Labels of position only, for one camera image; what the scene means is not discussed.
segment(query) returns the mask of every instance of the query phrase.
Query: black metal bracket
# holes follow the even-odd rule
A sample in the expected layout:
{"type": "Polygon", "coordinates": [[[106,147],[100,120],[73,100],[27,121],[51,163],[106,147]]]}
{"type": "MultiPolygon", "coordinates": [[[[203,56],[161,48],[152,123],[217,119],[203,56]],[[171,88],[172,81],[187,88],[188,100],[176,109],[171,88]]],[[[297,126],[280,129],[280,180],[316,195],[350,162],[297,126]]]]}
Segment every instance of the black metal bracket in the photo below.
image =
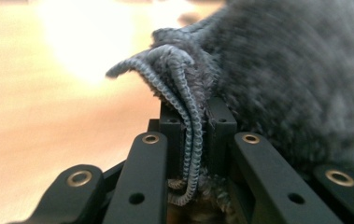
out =
{"type": "MultiPolygon", "coordinates": [[[[205,164],[228,178],[241,223],[354,223],[354,173],[324,165],[306,183],[263,136],[238,133],[221,99],[208,101],[207,116],[205,164]]],[[[162,105],[126,161],[104,173],[90,165],[67,169],[19,223],[165,223],[166,179],[181,177],[184,131],[179,115],[162,105]]]]}

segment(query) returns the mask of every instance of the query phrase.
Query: wooden surface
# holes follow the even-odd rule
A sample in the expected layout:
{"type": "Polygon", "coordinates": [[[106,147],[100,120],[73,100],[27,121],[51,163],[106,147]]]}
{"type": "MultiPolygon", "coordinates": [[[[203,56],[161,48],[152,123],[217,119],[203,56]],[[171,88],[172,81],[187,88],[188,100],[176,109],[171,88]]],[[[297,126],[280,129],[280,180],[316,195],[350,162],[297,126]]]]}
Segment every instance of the wooden surface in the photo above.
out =
{"type": "Polygon", "coordinates": [[[28,218],[63,170],[124,160],[159,101],[137,74],[105,71],[180,13],[220,6],[87,2],[0,4],[0,223],[28,218]]]}

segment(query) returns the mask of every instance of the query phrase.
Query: wooden table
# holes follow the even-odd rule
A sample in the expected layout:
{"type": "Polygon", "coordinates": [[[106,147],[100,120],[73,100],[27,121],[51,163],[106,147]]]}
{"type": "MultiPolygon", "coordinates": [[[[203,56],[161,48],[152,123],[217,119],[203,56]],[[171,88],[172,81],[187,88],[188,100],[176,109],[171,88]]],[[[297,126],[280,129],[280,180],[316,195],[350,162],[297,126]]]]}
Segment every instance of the wooden table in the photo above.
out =
{"type": "Polygon", "coordinates": [[[138,74],[104,73],[181,12],[203,18],[221,6],[172,4],[0,4],[0,223],[28,218],[63,170],[124,160],[158,118],[159,100],[138,74]]]}

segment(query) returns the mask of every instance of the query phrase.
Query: blurred background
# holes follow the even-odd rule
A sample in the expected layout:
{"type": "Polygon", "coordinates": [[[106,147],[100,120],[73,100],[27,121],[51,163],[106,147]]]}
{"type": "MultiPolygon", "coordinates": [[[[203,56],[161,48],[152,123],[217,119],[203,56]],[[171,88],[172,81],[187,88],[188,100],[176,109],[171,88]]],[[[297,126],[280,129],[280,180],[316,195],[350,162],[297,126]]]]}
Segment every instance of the blurred background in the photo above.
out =
{"type": "Polygon", "coordinates": [[[105,78],[161,27],[223,1],[0,1],[0,223],[22,221],[63,170],[123,161],[160,102],[136,73],[105,78]]]}

